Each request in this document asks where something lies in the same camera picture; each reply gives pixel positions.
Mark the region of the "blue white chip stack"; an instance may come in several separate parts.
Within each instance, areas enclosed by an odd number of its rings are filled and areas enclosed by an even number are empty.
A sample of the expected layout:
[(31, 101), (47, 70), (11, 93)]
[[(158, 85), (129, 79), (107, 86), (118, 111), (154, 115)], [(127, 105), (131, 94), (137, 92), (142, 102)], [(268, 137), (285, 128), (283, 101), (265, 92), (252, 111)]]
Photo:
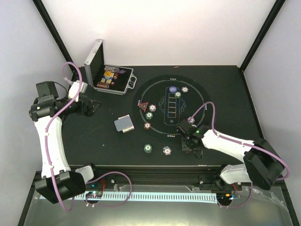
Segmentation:
[(164, 153), (165, 155), (170, 155), (171, 152), (172, 152), (172, 151), (171, 151), (170, 147), (165, 146), (165, 147), (163, 148), (163, 153)]

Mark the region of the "blue backed card deck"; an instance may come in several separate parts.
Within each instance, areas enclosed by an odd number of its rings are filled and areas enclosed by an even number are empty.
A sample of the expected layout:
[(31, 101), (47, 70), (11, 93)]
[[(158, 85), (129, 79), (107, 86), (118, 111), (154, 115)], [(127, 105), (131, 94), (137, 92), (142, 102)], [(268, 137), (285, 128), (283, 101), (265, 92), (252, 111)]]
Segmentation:
[(115, 128), (118, 132), (126, 133), (134, 129), (134, 125), (129, 115), (125, 115), (123, 117), (119, 117), (114, 121)]

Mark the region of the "brown chip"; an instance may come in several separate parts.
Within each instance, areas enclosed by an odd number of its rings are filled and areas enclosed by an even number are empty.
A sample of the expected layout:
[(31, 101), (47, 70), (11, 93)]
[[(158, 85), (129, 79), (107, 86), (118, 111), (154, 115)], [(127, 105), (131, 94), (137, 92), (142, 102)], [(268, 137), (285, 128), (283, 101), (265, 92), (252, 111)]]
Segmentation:
[(149, 122), (144, 123), (144, 128), (145, 129), (150, 129), (151, 128), (151, 124)]

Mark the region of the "green poker chip stack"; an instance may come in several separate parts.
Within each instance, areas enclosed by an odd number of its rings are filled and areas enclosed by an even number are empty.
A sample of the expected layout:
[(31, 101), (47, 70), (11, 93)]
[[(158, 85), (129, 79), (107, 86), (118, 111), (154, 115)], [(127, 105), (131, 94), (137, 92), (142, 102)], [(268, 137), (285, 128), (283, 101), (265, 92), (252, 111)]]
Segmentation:
[(143, 149), (146, 153), (152, 152), (152, 146), (150, 144), (145, 144)]

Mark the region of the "blue white chip top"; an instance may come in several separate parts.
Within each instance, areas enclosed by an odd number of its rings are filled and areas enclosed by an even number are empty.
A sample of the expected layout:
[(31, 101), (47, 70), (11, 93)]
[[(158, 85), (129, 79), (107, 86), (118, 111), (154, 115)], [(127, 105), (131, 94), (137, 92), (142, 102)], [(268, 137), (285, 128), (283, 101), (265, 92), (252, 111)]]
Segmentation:
[(187, 87), (182, 87), (182, 88), (181, 88), (181, 91), (182, 91), (183, 93), (187, 93), (187, 92), (189, 92), (189, 89), (188, 89)]

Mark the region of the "purple small blind button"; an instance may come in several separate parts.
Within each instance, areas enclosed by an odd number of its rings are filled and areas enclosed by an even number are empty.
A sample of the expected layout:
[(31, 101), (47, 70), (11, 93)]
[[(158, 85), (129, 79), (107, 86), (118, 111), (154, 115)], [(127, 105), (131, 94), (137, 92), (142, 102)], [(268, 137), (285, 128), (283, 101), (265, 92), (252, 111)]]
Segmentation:
[(170, 92), (170, 93), (175, 93), (175, 92), (177, 92), (177, 87), (174, 87), (174, 86), (169, 87), (169, 92)]

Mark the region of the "red triangular all-in marker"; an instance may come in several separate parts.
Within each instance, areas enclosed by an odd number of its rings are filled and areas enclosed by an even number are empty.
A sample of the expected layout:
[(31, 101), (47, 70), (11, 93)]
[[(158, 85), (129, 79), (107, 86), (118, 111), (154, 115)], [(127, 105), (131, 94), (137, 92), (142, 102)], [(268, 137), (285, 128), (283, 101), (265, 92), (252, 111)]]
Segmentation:
[(148, 102), (140, 103), (140, 104), (138, 105), (138, 107), (141, 108), (144, 112), (146, 112), (147, 106), (148, 106)]

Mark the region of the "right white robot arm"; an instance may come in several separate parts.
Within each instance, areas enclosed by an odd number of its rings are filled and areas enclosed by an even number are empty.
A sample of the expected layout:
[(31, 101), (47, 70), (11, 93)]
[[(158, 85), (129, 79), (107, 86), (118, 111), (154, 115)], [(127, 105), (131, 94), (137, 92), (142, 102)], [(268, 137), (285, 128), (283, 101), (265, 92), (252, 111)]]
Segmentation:
[(185, 151), (219, 151), (239, 161), (238, 165), (226, 165), (214, 177), (214, 185), (220, 190), (234, 183), (253, 183), (269, 190), (285, 169), (281, 158), (265, 139), (243, 140), (215, 131), (207, 125), (192, 126), (183, 120), (176, 127), (182, 136)]

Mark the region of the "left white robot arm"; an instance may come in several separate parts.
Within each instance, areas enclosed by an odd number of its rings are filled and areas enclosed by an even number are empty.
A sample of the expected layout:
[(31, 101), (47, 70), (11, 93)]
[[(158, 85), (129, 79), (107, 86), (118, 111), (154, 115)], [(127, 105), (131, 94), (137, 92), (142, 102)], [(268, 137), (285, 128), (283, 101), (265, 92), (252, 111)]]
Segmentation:
[(35, 188), (53, 204), (84, 193), (86, 184), (95, 188), (101, 182), (101, 176), (94, 172), (92, 163), (72, 171), (63, 147), (63, 121), (72, 113), (91, 117), (101, 106), (100, 101), (87, 96), (87, 87), (85, 82), (75, 81), (67, 96), (59, 98), (55, 82), (36, 84), (39, 96), (34, 100), (29, 116), (40, 139), (42, 172)]

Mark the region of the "orange black chip roll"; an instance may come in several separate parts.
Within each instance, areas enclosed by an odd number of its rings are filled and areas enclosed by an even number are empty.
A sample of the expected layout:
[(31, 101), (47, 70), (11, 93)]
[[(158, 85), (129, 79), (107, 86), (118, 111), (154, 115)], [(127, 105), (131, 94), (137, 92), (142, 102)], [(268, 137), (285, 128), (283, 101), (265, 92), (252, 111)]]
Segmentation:
[(97, 87), (100, 89), (108, 89), (110, 85), (108, 83), (99, 83), (97, 84)]

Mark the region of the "yellow big blind button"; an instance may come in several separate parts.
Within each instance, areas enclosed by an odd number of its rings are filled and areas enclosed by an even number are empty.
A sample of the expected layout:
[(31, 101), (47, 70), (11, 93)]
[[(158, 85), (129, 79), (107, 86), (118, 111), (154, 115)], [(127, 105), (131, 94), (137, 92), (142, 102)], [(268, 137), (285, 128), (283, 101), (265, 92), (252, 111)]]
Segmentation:
[(110, 71), (106, 71), (104, 73), (104, 77), (113, 77), (114, 76), (114, 73), (110, 72)]

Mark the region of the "open aluminium poker case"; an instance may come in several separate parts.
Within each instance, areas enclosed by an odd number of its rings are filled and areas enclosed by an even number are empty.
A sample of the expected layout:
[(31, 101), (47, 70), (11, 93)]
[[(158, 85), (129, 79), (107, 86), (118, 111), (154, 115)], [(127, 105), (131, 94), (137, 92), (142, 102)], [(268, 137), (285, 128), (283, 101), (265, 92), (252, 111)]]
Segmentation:
[(95, 41), (84, 62), (84, 68), (88, 84), (99, 92), (125, 95), (128, 89), (135, 88), (137, 82), (132, 68), (104, 62), (102, 39)]

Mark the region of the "round black poker mat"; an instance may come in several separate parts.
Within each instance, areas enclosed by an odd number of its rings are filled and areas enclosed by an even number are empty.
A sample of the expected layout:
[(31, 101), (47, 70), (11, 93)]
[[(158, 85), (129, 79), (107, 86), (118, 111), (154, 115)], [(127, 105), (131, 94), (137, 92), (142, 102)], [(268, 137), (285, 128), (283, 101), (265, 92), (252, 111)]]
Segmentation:
[[(177, 87), (181, 93), (180, 98), (175, 98), (174, 93), (169, 92), (169, 87)], [(187, 87), (189, 92), (183, 93), (182, 87)], [(181, 141), (181, 135), (177, 132), (177, 125), (193, 117), (194, 125), (209, 125), (212, 118), (212, 107), (199, 107), (210, 101), (205, 89), (196, 81), (179, 75), (161, 75), (145, 82), (136, 92), (133, 102), (134, 125), (142, 132), (143, 137), (151, 137), (157, 141), (177, 144)], [(140, 103), (148, 102), (144, 112), (138, 107)], [(152, 112), (152, 119), (146, 119), (145, 115), (150, 105), (156, 106)], [(150, 129), (144, 128), (144, 123), (151, 124)]]

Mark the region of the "purple chip roll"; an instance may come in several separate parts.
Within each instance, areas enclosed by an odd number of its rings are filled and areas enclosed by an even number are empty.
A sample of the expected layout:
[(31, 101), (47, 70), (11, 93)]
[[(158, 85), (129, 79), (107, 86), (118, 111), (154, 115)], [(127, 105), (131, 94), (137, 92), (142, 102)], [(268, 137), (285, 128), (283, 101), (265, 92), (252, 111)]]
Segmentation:
[(120, 69), (118, 67), (113, 67), (113, 66), (105, 66), (104, 68), (105, 71), (109, 71), (112, 73), (119, 73)]

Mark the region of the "black aluminium rail base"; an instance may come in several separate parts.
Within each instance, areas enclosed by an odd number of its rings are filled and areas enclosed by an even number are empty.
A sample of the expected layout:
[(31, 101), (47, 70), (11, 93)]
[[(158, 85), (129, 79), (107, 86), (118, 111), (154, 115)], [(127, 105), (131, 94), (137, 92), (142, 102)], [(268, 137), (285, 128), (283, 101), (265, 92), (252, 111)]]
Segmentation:
[(63, 200), (72, 198), (86, 190), (100, 189), (101, 183), (111, 189), (115, 185), (145, 186), (196, 186), (201, 190), (224, 193), (233, 189), (223, 182), (218, 173), (221, 168), (208, 167), (117, 167), (87, 165), (93, 177), (85, 182), (83, 175), (73, 168), (55, 176), (59, 194)]

